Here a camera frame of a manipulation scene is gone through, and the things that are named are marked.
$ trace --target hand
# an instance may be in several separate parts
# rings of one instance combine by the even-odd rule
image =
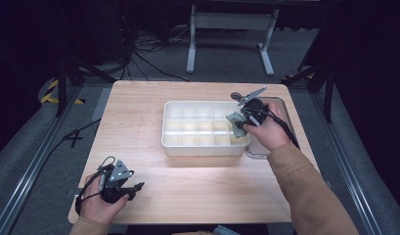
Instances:
[[[278,118],[285,120],[276,103],[269,102],[267,105],[273,114]],[[245,124],[244,130],[253,134],[257,138],[258,142],[270,151],[290,142],[288,135],[282,127],[271,117],[267,117],[260,126]]]
[[[90,178],[91,175],[86,177],[86,183]],[[99,183],[100,176],[96,177],[92,184],[90,184],[86,189],[83,194],[83,199],[98,193]],[[103,223],[105,225],[110,225],[116,215],[124,208],[124,206],[126,206],[128,198],[129,195],[126,194],[115,204],[108,204],[107,202],[103,201],[100,194],[98,194],[83,201],[81,205],[80,216]]]

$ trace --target plastic container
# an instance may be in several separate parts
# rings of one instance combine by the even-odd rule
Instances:
[[[238,156],[249,136],[236,138],[226,116],[237,102],[170,101],[165,104],[162,145],[167,156]]]

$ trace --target person's left hand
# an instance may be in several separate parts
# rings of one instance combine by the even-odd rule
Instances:
[[[92,175],[86,177],[86,183]],[[83,199],[99,193],[100,176],[96,177],[83,194]],[[121,197],[115,204],[105,202],[100,194],[83,201],[80,216],[110,225],[116,215],[126,206],[129,195]]]

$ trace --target sleeve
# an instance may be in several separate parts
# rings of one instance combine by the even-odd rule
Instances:
[[[106,235],[109,233],[109,226],[84,217],[79,217],[71,228],[70,235]]]
[[[321,173],[294,145],[275,149],[268,161],[290,204],[297,234],[358,234]]]

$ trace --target hand-mounted device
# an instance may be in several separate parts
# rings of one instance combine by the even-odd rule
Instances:
[[[226,116],[227,120],[233,125],[234,135],[239,138],[246,136],[247,132],[244,130],[245,124],[251,124],[259,126],[264,120],[269,117],[272,118],[277,124],[279,124],[285,133],[290,138],[291,142],[299,148],[296,138],[282,119],[277,117],[273,112],[270,111],[268,105],[264,104],[257,96],[265,91],[267,87],[253,91],[246,96],[242,96],[239,92],[231,93],[231,98],[239,102],[239,106],[242,106],[240,112],[234,112]]]
[[[113,161],[110,164],[104,165],[107,159],[113,159]],[[140,191],[144,186],[145,183],[138,183],[134,187],[121,188],[121,186],[127,181],[127,179],[133,175],[134,171],[129,170],[121,160],[118,160],[116,165],[113,165],[114,162],[114,157],[106,158],[103,161],[102,165],[98,167],[97,172],[93,174],[90,180],[84,185],[83,189],[75,199],[75,211],[79,215],[81,204],[91,197],[100,194],[105,202],[109,204],[114,204],[121,197],[127,194],[129,195],[128,201],[132,201],[136,196],[136,192]],[[92,195],[83,199],[82,197],[84,192],[89,187],[89,185],[92,184],[93,180],[99,175],[101,175],[99,192],[95,192]]]

